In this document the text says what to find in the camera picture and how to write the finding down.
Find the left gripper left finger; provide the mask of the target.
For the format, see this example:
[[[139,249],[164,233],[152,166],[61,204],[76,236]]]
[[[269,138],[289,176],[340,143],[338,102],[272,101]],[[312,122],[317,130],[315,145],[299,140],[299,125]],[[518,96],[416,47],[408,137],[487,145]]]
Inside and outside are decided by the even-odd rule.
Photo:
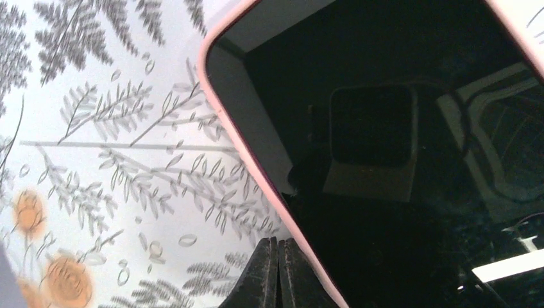
[[[275,308],[278,294],[278,241],[261,239],[231,293],[219,308]]]

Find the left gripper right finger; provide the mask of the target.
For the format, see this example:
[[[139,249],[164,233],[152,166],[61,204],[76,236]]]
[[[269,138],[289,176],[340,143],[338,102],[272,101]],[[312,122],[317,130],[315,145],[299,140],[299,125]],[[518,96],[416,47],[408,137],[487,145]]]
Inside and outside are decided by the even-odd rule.
[[[338,308],[292,238],[278,244],[281,304],[286,308]]]

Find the phone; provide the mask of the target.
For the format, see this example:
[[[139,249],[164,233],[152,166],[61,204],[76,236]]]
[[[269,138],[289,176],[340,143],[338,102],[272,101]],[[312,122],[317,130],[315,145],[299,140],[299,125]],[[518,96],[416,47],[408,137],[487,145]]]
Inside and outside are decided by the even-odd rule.
[[[241,1],[199,63],[338,307],[543,306],[542,1]]]

